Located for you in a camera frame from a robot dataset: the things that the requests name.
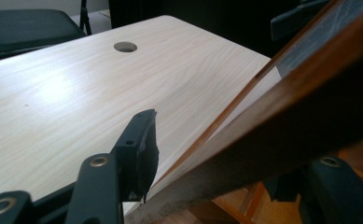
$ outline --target black chair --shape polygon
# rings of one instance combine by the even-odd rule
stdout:
[[[84,25],[91,34],[86,0],[82,0],[80,28],[60,10],[2,10],[0,59],[84,37]]]

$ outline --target floor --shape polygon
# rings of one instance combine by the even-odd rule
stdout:
[[[111,30],[111,19],[109,18],[108,10],[91,12],[88,16],[89,23],[91,24],[91,33],[93,35]],[[79,16],[73,16],[71,20],[79,25]]]

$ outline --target desk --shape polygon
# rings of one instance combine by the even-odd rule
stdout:
[[[137,51],[114,44],[130,41]],[[41,198],[155,108],[159,179],[269,61],[171,17],[0,61],[0,192]]]

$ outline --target wall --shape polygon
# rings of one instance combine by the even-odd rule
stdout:
[[[0,10],[21,8],[53,8],[64,11],[70,16],[78,15],[80,0],[0,0]],[[107,0],[88,0],[88,11],[108,8]]]

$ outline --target black chair cushion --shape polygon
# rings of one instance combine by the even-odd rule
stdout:
[[[41,49],[86,36],[62,11],[0,11],[0,57]]]

